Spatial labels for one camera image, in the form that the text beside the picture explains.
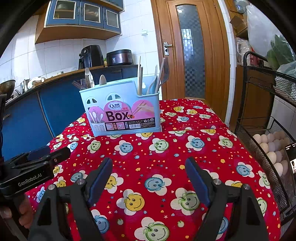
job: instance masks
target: kettle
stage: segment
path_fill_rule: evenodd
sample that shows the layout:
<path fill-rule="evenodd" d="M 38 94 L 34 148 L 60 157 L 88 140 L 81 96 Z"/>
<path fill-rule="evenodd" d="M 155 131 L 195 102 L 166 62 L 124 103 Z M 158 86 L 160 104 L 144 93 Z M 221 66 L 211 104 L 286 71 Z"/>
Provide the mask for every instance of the kettle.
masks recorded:
<path fill-rule="evenodd" d="M 25 92 L 27 92 L 28 90 L 29 90 L 29 88 L 28 88 L 28 82 L 29 82 L 30 80 L 24 80 L 23 82 L 21 82 L 20 83 L 20 92 L 17 90 L 17 89 L 15 89 L 15 91 L 19 94 L 19 95 L 21 95 L 21 94 L 24 94 Z"/>

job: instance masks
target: red tablecloth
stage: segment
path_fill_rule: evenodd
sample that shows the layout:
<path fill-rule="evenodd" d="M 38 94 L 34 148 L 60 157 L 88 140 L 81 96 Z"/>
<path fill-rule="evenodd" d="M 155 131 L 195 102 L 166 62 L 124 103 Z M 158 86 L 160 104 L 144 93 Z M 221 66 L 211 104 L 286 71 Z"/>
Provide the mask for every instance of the red tablecloth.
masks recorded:
<path fill-rule="evenodd" d="M 104 157 L 113 171 L 92 214 L 105 240 L 192 240 L 207 208 L 199 203 L 184 170 L 193 156 L 212 178 L 227 185 L 248 183 L 264 215 L 270 240 L 280 238 L 277 204 L 262 168 L 219 117 L 201 101 L 160 103 L 162 132 L 93 137 L 86 115 L 53 139 L 52 151 L 69 147 L 71 156 L 54 170 L 55 177 L 29 191 L 36 210 L 44 190 L 54 183 L 71 185 L 86 178 Z M 228 204 L 217 239 L 224 240 L 232 204 Z M 79 233 L 69 205 L 74 240 Z"/>

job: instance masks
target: wall switch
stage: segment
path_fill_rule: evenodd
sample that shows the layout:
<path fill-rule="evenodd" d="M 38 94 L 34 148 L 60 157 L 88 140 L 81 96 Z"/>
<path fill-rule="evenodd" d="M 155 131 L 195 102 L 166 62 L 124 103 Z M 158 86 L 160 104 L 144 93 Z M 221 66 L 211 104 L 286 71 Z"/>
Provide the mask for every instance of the wall switch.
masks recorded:
<path fill-rule="evenodd" d="M 142 36 L 143 35 L 148 35 L 148 31 L 147 31 L 147 29 L 142 29 Z"/>

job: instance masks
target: finger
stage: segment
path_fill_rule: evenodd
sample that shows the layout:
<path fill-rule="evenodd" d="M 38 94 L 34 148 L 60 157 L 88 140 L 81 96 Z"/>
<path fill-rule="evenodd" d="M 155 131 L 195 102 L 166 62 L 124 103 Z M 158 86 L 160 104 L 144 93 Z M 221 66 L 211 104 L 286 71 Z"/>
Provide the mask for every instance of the finger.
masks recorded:
<path fill-rule="evenodd" d="M 29 211 L 30 209 L 31 209 L 30 200 L 29 200 L 28 196 L 25 194 L 25 198 L 19 206 L 19 211 L 21 214 L 24 214 L 27 211 Z"/>
<path fill-rule="evenodd" d="M 33 213 L 31 211 L 26 212 L 24 215 L 22 215 L 19 218 L 19 222 L 22 226 L 25 226 L 29 223 L 31 223 L 33 220 Z"/>
<path fill-rule="evenodd" d="M 11 210 L 8 207 L 0 208 L 0 216 L 2 218 L 11 218 L 12 217 Z"/>
<path fill-rule="evenodd" d="M 32 219 L 32 221 L 31 221 L 30 223 L 24 225 L 24 227 L 25 227 L 26 229 L 29 229 L 29 228 L 31 227 L 31 225 L 32 225 L 32 222 L 33 222 L 33 219 Z"/>

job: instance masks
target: barcode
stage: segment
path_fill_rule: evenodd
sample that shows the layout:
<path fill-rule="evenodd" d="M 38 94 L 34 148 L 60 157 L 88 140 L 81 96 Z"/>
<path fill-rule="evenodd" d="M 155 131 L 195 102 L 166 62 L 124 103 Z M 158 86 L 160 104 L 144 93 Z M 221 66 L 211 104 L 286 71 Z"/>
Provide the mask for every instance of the barcode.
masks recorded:
<path fill-rule="evenodd" d="M 129 125 L 130 129 L 141 128 L 141 124 Z"/>

